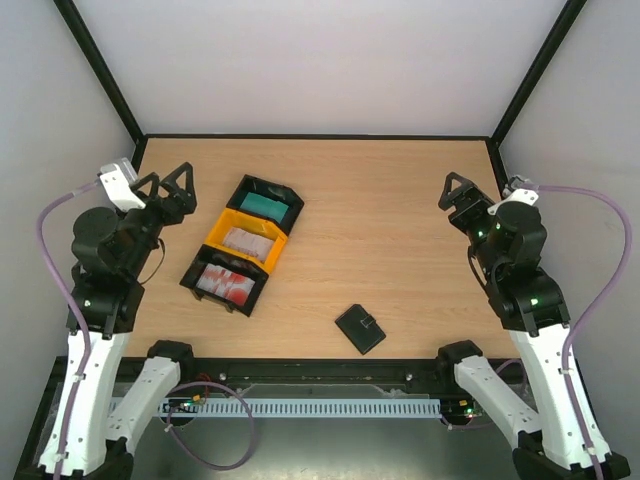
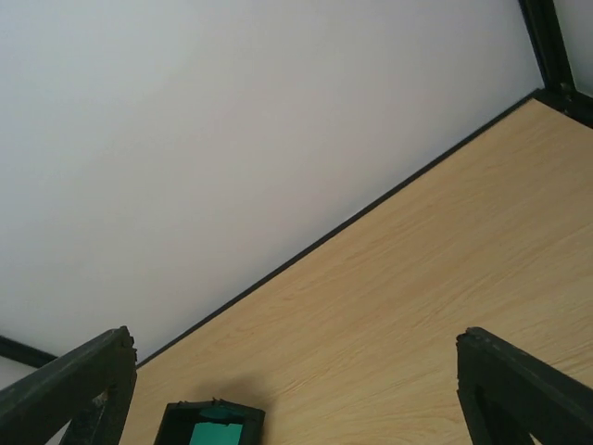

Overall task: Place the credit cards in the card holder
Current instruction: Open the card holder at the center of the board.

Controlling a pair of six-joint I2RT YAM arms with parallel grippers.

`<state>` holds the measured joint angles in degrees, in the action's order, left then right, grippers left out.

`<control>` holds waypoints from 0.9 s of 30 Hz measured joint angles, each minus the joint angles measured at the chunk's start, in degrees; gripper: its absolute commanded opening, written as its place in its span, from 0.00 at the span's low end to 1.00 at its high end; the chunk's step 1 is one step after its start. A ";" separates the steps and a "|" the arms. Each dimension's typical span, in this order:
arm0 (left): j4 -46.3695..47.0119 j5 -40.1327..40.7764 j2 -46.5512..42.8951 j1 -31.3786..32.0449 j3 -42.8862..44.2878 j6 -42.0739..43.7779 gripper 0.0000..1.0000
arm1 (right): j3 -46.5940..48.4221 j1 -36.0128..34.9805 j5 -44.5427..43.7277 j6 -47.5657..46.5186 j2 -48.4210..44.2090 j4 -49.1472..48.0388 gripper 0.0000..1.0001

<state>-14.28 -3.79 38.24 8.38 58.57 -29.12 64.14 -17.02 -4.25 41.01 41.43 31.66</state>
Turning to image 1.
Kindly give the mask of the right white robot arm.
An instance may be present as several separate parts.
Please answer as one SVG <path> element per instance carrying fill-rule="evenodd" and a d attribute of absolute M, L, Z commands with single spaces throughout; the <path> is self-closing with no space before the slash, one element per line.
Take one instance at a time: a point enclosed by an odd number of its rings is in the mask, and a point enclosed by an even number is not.
<path fill-rule="evenodd" d="M 547 238 L 538 190 L 513 179 L 492 201 L 469 179 L 445 178 L 438 201 L 469 239 L 467 258 L 488 303 L 520 354 L 535 405 L 529 407 L 470 340 L 438 351 L 436 379 L 466 391 L 504 435 L 522 479 L 624 479 L 628 460 L 599 430 L 573 353 L 578 326 L 560 286 L 540 266 Z"/>

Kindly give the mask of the black leather card holder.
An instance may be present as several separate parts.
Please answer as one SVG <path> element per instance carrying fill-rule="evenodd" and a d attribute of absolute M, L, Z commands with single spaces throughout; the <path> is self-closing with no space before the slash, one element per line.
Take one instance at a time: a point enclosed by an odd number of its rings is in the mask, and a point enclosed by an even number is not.
<path fill-rule="evenodd" d="M 386 333 L 361 304 L 350 306 L 335 324 L 361 355 L 366 355 L 386 339 Z"/>

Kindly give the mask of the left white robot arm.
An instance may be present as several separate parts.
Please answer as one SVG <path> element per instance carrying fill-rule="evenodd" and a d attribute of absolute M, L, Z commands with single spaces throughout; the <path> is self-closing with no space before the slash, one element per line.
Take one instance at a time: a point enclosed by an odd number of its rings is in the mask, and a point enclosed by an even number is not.
<path fill-rule="evenodd" d="M 73 286 L 66 286 L 44 240 L 44 221 L 65 202 L 97 187 L 111 204 L 77 217 L 71 250 Z M 39 214 L 36 236 L 45 264 L 69 308 L 68 356 L 60 403 L 37 462 L 18 479 L 128 479 L 137 445 L 161 401 L 193 369 L 191 345 L 159 340 L 133 386 L 113 407 L 118 368 L 145 293 L 139 276 L 163 248 L 167 226 L 197 206 L 193 167 L 185 162 L 165 178 L 138 177 L 128 159 L 100 169 L 96 180 L 52 201 Z"/>

